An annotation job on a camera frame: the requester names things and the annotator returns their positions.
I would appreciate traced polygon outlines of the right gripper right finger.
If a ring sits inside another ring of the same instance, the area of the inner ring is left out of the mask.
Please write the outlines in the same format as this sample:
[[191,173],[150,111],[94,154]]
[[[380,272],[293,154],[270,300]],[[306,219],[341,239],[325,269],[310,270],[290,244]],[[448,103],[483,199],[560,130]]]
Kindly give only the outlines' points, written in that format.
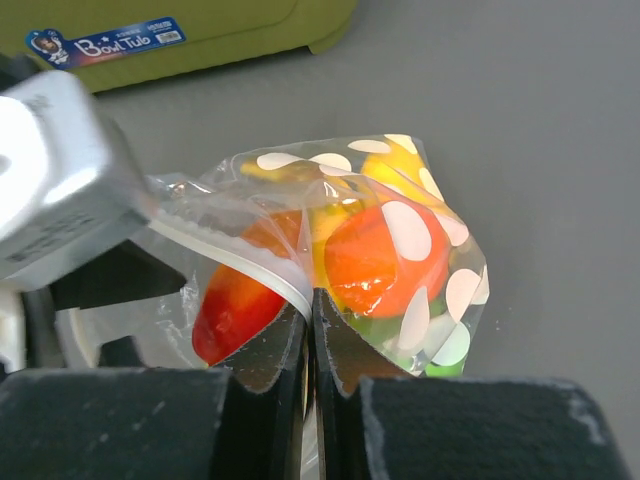
[[414,377],[318,289],[312,304],[324,479],[627,479],[597,403],[555,378]]

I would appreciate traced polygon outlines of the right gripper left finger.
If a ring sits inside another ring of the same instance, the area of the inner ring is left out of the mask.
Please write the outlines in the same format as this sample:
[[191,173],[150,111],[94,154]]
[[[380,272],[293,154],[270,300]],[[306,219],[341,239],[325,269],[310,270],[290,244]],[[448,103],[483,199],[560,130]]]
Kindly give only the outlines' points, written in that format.
[[209,369],[27,369],[1,383],[5,479],[297,479],[306,323],[292,307]]

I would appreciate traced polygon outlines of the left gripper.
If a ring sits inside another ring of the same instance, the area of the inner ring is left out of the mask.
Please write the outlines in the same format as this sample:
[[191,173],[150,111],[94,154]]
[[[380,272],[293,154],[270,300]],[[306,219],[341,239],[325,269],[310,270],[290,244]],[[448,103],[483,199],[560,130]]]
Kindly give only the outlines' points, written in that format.
[[[176,293],[185,276],[131,240],[108,250],[50,285],[52,313],[93,309]],[[1,288],[1,371],[26,365],[24,304],[19,292]]]

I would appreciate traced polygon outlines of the fake red mango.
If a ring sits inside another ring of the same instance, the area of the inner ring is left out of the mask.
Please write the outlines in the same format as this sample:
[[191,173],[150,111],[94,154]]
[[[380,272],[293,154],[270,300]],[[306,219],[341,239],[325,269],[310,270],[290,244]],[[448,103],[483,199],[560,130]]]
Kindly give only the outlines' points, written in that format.
[[[299,210],[279,212],[256,221],[241,238],[285,258],[286,247],[298,244],[301,223]],[[264,329],[284,305],[282,296],[258,281],[228,266],[218,267],[193,325],[195,353],[208,366],[219,363]]]

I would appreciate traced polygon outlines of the fake banana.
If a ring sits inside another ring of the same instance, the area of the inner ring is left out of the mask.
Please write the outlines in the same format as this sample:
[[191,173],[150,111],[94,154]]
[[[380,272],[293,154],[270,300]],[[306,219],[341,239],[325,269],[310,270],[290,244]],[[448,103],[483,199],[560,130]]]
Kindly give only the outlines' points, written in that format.
[[459,222],[435,183],[421,144],[403,134],[335,138],[261,148],[237,154],[234,167],[251,178],[291,185],[305,193],[306,229],[314,248],[346,219],[378,203],[422,205],[434,243],[453,245]]

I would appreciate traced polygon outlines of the fake orange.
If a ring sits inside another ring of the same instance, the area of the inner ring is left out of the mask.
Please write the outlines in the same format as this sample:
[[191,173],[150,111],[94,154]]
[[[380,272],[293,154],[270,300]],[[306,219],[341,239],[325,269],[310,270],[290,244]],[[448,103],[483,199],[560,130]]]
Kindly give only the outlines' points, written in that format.
[[448,276],[451,244],[423,205],[390,200],[342,223],[328,238],[324,266],[338,300],[374,318],[405,312],[422,287],[433,300]]

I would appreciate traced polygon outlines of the polka dot zip bag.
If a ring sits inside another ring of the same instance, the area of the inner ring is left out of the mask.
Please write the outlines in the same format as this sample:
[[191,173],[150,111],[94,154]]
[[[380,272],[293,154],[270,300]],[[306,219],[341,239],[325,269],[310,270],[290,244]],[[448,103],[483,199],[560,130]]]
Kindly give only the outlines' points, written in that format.
[[217,267],[192,328],[221,362],[316,290],[414,376],[458,376],[489,297],[486,258],[446,204],[422,142],[385,133],[234,155],[190,178],[155,177],[152,229]]

